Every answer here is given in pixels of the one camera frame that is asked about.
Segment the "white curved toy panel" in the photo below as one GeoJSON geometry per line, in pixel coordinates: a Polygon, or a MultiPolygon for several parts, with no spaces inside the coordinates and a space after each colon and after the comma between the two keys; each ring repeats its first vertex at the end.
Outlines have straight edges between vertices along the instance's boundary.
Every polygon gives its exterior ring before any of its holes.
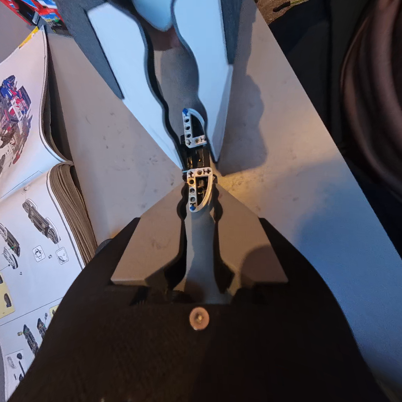
{"type": "Polygon", "coordinates": [[[207,144],[205,121],[200,113],[193,108],[183,108],[182,118],[185,146],[187,148],[205,146],[207,144]]]}
{"type": "Polygon", "coordinates": [[[209,203],[213,179],[211,167],[194,168],[187,171],[188,208],[190,212],[199,212],[209,203]]]}

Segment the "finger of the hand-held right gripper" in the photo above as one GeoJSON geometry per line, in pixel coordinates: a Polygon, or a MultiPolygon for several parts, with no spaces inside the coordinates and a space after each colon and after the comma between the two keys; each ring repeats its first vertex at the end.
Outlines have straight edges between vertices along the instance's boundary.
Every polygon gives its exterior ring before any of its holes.
{"type": "Polygon", "coordinates": [[[149,35],[134,14],[119,6],[97,6],[87,15],[120,87],[123,103],[163,152],[184,170],[184,152],[158,87],[149,35]]]}
{"type": "Polygon", "coordinates": [[[224,142],[233,64],[228,61],[222,3],[218,0],[178,0],[172,5],[178,37],[194,56],[198,99],[207,122],[205,134],[214,163],[224,142]]]}

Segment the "open instruction booklet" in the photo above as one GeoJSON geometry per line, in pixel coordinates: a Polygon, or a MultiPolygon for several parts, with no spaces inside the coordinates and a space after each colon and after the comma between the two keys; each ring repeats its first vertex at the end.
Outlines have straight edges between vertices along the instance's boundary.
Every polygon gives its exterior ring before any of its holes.
{"type": "Polygon", "coordinates": [[[7,401],[97,244],[73,163],[51,135],[43,28],[1,63],[0,75],[1,398],[7,401]]]}

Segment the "grey desk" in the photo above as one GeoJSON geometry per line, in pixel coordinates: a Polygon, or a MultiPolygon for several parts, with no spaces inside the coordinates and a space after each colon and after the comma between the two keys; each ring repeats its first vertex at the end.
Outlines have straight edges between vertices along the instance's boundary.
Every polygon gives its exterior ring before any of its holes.
{"type": "MultiPolygon", "coordinates": [[[[257,214],[288,282],[222,294],[213,249],[209,284],[187,270],[174,289],[116,285],[134,218],[68,288],[10,401],[388,401],[379,381],[401,394],[401,258],[263,23],[244,1],[213,186],[257,214]]],[[[153,47],[179,139],[182,108],[207,122],[180,42],[153,47]]],[[[147,132],[136,118],[134,129],[147,132]]],[[[128,187],[151,172],[150,187],[173,167],[144,139],[143,167],[106,178],[128,187]]],[[[201,245],[191,237],[193,251],[213,248],[214,228],[201,245]]]]}

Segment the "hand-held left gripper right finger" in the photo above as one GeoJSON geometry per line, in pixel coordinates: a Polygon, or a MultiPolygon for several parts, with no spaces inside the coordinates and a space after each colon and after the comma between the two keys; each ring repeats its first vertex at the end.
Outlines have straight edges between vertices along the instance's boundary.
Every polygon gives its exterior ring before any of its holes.
{"type": "Polygon", "coordinates": [[[220,185],[213,186],[214,277],[219,292],[285,284],[288,277],[259,217],[220,185]]]}

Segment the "thin yellow green stick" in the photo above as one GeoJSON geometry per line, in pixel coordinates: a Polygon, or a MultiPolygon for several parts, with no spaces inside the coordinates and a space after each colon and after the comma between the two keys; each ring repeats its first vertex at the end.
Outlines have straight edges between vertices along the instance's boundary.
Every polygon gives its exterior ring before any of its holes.
{"type": "Polygon", "coordinates": [[[289,1],[286,1],[282,4],[280,4],[279,6],[274,7],[273,12],[277,13],[286,8],[294,7],[294,6],[304,3],[304,2],[305,2],[305,0],[289,0],[289,1]]]}

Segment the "person's right hand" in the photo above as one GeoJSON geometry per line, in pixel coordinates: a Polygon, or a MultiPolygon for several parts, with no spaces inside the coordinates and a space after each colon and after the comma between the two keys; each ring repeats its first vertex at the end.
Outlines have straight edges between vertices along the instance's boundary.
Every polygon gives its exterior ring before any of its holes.
{"type": "Polygon", "coordinates": [[[166,31],[155,29],[152,34],[153,47],[157,51],[167,51],[173,48],[179,48],[181,42],[177,36],[174,26],[166,31]]]}

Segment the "person's brown shirt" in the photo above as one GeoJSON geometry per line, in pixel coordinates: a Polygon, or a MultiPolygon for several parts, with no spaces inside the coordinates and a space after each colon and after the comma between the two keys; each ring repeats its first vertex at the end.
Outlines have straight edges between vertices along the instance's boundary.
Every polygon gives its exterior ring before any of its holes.
{"type": "Polygon", "coordinates": [[[401,1],[374,1],[365,13],[344,58],[340,89],[360,153],[401,197],[401,1]]]}

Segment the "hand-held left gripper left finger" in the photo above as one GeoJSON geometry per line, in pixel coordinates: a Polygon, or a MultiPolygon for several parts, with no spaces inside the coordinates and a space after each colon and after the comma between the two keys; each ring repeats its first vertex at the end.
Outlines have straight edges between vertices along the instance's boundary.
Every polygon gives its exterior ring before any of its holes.
{"type": "Polygon", "coordinates": [[[116,285],[174,289],[187,264],[188,185],[181,184],[148,209],[111,277],[116,285]]]}

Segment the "black patterned toy beam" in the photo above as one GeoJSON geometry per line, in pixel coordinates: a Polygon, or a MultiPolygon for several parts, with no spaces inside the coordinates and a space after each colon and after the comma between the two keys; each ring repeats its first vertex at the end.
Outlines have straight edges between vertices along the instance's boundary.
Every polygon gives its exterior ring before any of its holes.
{"type": "Polygon", "coordinates": [[[182,148],[184,148],[187,167],[183,171],[183,181],[187,182],[187,171],[190,169],[207,169],[209,172],[213,171],[211,167],[210,161],[210,149],[206,135],[201,135],[199,138],[199,142],[195,144],[195,147],[189,148],[187,146],[187,134],[183,134],[180,136],[180,144],[182,148]]]}

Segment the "red toy car model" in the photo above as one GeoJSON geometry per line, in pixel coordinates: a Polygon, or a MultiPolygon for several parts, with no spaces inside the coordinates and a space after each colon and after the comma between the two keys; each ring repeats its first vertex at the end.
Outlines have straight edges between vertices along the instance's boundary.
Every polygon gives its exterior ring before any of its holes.
{"type": "Polygon", "coordinates": [[[46,24],[55,33],[69,34],[55,1],[2,0],[1,3],[30,25],[46,24]]]}

